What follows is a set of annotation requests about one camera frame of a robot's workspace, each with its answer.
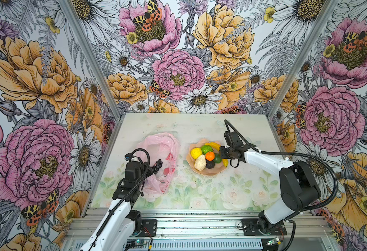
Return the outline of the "yellow fake banana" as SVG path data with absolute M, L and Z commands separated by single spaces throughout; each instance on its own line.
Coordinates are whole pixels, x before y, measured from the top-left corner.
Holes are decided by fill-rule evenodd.
M 211 146 L 212 148 L 214 148 L 214 149 L 216 149 L 216 150 L 220 150 L 220 145 L 218 144 L 218 143 L 216 143 L 216 142 L 209 142 L 209 143 L 206 143 L 205 145 L 209 145 L 209 146 Z M 222 162 L 223 162 L 223 165 L 225 166 L 225 167 L 227 167 L 228 166 L 228 160 L 227 159 L 222 159 Z

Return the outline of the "dark green fake avocado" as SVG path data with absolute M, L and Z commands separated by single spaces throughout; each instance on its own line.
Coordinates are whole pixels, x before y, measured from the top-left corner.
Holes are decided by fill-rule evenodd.
M 221 163 L 222 162 L 222 158 L 220 157 L 219 154 L 215 154 L 215 157 L 214 157 L 214 160 L 213 160 L 214 163 L 218 164 L 218 163 Z

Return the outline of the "orange fake tangerine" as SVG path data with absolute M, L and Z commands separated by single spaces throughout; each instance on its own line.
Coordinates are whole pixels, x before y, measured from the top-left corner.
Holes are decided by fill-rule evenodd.
M 207 161 L 212 162 L 215 159 L 215 153 L 213 151 L 207 152 L 205 158 Z

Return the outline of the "dark purple fake fruit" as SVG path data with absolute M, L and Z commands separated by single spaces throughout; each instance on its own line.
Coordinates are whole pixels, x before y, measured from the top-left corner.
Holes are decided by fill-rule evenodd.
M 206 160 L 206 168 L 213 169 L 215 167 L 215 163 L 213 161 Z

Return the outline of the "bright green fake lime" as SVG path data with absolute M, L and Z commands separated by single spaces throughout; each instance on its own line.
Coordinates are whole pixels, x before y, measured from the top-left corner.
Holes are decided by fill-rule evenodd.
M 208 152 L 213 152 L 213 148 L 210 145 L 201 146 L 201 151 L 203 155 L 206 155 Z

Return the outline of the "yellow fake lemon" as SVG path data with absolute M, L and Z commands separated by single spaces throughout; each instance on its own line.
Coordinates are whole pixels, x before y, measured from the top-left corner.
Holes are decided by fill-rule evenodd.
M 202 154 L 203 154 L 203 152 L 202 152 L 201 148 L 199 148 L 199 147 L 195 147 L 190 151 L 190 155 L 194 160 L 199 158 Z

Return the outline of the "pink plastic bag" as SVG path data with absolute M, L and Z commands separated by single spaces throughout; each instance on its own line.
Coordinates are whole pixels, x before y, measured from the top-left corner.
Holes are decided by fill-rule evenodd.
M 168 132 L 147 136 L 138 145 L 150 156 L 150 173 L 145 179 L 143 198 L 154 202 L 164 195 L 178 164 L 179 142 Z

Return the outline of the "black fake grape bunch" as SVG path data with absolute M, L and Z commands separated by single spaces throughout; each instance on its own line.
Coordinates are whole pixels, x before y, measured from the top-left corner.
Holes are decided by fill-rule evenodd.
M 161 159 L 157 160 L 156 163 L 150 167 L 151 174 L 156 175 L 162 168 L 163 162 Z

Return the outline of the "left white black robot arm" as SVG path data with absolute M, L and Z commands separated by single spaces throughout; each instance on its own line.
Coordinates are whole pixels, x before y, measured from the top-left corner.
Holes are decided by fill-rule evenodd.
M 132 208 L 147 172 L 147 162 L 140 159 L 127 162 L 124 178 L 113 193 L 108 211 L 81 251 L 120 251 L 128 238 L 140 229 L 141 214 Z

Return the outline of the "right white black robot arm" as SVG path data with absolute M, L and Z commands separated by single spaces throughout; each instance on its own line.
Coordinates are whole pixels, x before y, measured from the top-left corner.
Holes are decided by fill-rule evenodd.
M 270 234 L 321 196 L 307 163 L 282 159 L 278 156 L 283 153 L 266 152 L 245 144 L 237 132 L 226 131 L 224 139 L 226 145 L 219 150 L 222 159 L 248 163 L 279 178 L 280 197 L 258 216 L 257 228 L 262 234 Z

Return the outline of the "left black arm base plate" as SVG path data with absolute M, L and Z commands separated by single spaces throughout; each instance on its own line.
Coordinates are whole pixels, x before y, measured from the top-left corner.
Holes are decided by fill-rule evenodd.
M 138 233 L 138 237 L 155 237 L 157 233 L 157 220 L 142 220 L 141 229 Z

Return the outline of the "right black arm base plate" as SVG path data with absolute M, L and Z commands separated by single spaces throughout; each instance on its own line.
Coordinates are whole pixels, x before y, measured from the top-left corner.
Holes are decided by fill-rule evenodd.
M 288 234 L 283 221 L 266 232 L 261 230 L 256 218 L 242 219 L 237 228 L 243 231 L 244 236 L 285 236 Z

